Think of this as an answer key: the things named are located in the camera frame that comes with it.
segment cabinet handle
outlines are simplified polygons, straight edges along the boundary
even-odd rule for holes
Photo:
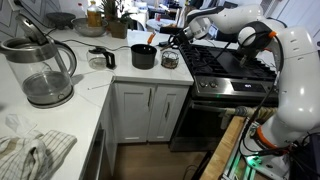
[[[149,91],[149,100],[148,100],[148,108],[149,108],[149,110],[150,110],[151,95],[152,95],[152,89],[150,88],[150,91]]]
[[[166,114],[164,115],[166,120],[168,119],[168,116],[169,116],[169,110],[170,110],[170,103],[168,102],[167,111],[166,111]]]

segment oven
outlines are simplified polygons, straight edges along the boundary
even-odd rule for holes
[[[241,114],[239,107],[258,106],[272,86],[276,75],[263,63],[252,61],[253,64],[240,67],[241,57],[234,50],[215,60],[220,51],[221,48],[199,45],[180,47],[194,85],[171,137],[171,151],[215,150],[234,114]],[[277,107],[277,103],[274,91],[263,106]]]

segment stove burner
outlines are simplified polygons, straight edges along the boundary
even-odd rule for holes
[[[247,62],[240,66],[243,57],[236,50],[227,49],[218,58],[223,48],[181,45],[179,48],[184,60],[195,76],[213,76],[235,79],[249,79],[261,81],[273,81],[276,77],[274,71],[258,60]]]

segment oven door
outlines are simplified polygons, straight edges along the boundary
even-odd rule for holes
[[[259,102],[186,101],[171,138],[171,151],[209,151],[219,144],[233,115],[226,108],[254,107]]]

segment white cabinet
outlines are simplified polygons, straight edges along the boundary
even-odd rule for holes
[[[148,141],[170,141],[188,87],[158,85],[150,119]]]
[[[189,86],[115,83],[119,143],[169,141]]]
[[[153,84],[115,83],[116,135],[120,143],[145,142],[155,92]]]
[[[113,106],[112,97],[114,94],[114,85],[110,85],[107,97],[105,99],[99,120],[101,122],[101,127],[106,131],[105,138],[105,149],[108,156],[108,163],[110,167],[110,172],[113,174],[114,166],[116,162],[116,152],[117,152],[117,139],[115,136],[114,123],[113,123]]]

